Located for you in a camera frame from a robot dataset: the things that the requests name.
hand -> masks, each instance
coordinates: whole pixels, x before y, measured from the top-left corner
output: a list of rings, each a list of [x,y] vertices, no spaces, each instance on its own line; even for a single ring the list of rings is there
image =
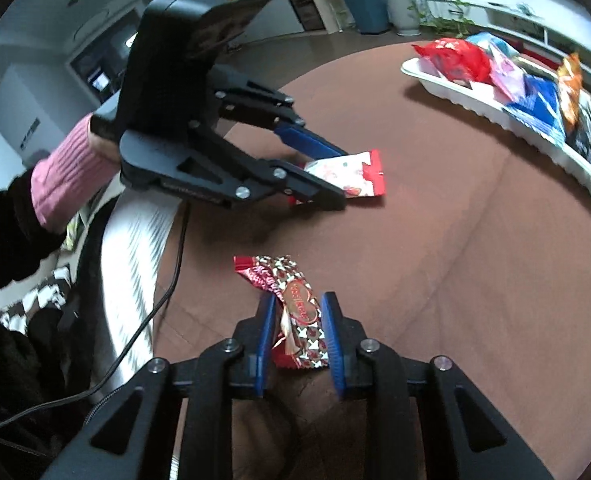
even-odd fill
[[[89,146],[94,152],[113,162],[120,163],[120,149],[115,142],[97,136],[91,129],[88,131],[88,139]]]

black cable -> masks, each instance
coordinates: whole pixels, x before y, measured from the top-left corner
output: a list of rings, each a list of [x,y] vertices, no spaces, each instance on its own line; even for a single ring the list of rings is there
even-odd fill
[[[0,428],[8,426],[9,424],[16,422],[17,420],[23,418],[24,416],[31,415],[32,413],[40,412],[42,410],[49,410],[51,408],[58,408],[60,406],[66,405],[66,404],[71,404],[72,402],[78,402],[79,400],[86,399],[87,397],[90,397],[93,394],[95,394],[96,392],[98,392],[101,389],[101,387],[103,387],[107,383],[107,381],[109,381],[111,376],[115,373],[115,371],[120,366],[120,363],[123,361],[123,359],[129,353],[131,347],[134,345],[134,343],[136,342],[136,340],[138,339],[140,334],[143,332],[143,330],[146,328],[146,326],[149,324],[149,322],[154,318],[156,313],[162,308],[162,305],[164,305],[164,303],[171,298],[173,291],[176,288],[176,285],[178,285],[178,279],[180,277],[180,267],[182,266],[182,254],[184,252],[184,240],[187,235],[187,225],[189,224],[189,212],[190,211],[191,211],[191,207],[189,206],[189,204],[186,204],[186,209],[185,209],[184,215],[182,217],[182,230],[180,231],[180,241],[178,242],[178,255],[176,256],[176,265],[175,265],[175,269],[173,270],[173,278],[172,278],[171,284],[169,285],[169,287],[165,291],[162,298],[160,298],[160,300],[154,305],[154,308],[151,310],[149,315],[144,318],[143,322],[140,324],[140,327],[138,327],[138,330],[136,330],[136,332],[133,334],[133,336],[128,341],[128,343],[125,346],[122,353],[113,362],[111,367],[109,367],[109,370],[107,371],[105,376],[100,380],[100,382],[98,384],[96,384],[95,386],[93,386],[93,388],[89,388],[88,390],[85,390],[84,392],[80,392],[79,394],[75,394],[75,395],[72,395],[69,397],[64,397],[63,399],[57,399],[57,400],[51,400],[49,402],[43,402],[42,404],[32,406],[31,408],[27,408],[26,410],[23,410],[22,412],[16,413],[15,415],[10,416],[9,418],[6,418],[5,420],[0,421]]]

silver metal surface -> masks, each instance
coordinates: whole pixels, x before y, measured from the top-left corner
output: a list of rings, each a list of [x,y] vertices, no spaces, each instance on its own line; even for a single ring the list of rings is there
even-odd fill
[[[435,366],[435,368],[437,368],[438,370],[441,370],[443,372],[446,372],[447,370],[450,370],[451,367],[453,366],[453,361],[451,361],[451,359],[449,359],[447,356],[445,355],[438,355],[434,360],[433,360],[433,365]]]
[[[227,354],[230,354],[231,352],[235,352],[240,348],[240,343],[230,337],[222,341],[222,348],[225,352],[227,352]]]
[[[105,320],[98,320],[94,372],[101,377],[154,306],[160,259],[180,200],[157,191],[125,189],[102,238]],[[144,330],[103,389],[127,382],[154,357],[152,323]]]
[[[236,197],[244,200],[245,198],[249,198],[252,195],[252,192],[249,190],[248,187],[240,186],[236,189]]]
[[[380,343],[377,341],[377,339],[362,339],[362,341],[360,341],[360,346],[365,352],[368,353],[377,352],[380,350]]]
[[[167,361],[162,359],[161,357],[154,357],[149,361],[149,364],[146,365],[146,369],[149,370],[153,374],[159,374],[167,367]]]

person's arm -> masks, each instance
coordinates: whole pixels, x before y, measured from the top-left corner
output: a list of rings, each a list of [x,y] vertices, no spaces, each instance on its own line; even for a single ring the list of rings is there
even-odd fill
[[[0,191],[0,288],[36,272],[62,244],[69,220],[118,172],[117,146],[89,132],[90,117]]]

brown tablecloth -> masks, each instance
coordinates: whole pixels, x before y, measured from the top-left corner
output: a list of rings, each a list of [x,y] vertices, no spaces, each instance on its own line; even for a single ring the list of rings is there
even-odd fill
[[[234,273],[234,254],[291,254],[368,335],[408,357],[451,356],[557,479],[576,479],[591,460],[591,197],[524,141],[400,73],[414,55],[376,48],[285,87],[314,132],[350,153],[381,150],[384,205],[195,205],[157,354],[196,356],[253,315],[259,293]],[[255,156],[291,154],[250,126],[228,138]],[[159,288],[177,239],[175,226]],[[336,402],[328,373],[281,379],[306,438],[296,476],[361,478],[362,407]],[[273,478],[284,422],[246,402],[234,413],[236,478]]]

